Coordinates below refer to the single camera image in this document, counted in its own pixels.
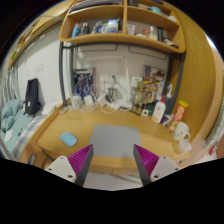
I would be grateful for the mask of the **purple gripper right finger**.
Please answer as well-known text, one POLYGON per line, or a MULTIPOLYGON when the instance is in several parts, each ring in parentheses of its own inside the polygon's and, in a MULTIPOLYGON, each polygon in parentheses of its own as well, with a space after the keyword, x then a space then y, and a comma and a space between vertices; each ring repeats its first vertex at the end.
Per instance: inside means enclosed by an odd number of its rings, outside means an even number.
POLYGON ((138 145, 134 145, 133 155, 144 186, 180 170, 169 157, 159 157, 138 145))

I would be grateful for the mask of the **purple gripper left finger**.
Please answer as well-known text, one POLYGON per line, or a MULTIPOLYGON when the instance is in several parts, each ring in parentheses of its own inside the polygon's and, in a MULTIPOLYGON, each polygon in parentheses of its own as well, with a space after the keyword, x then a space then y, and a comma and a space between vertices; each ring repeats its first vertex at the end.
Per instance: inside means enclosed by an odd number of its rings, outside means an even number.
POLYGON ((46 168, 46 171, 83 186, 93 154, 93 145, 86 146, 68 157, 59 156, 46 168))

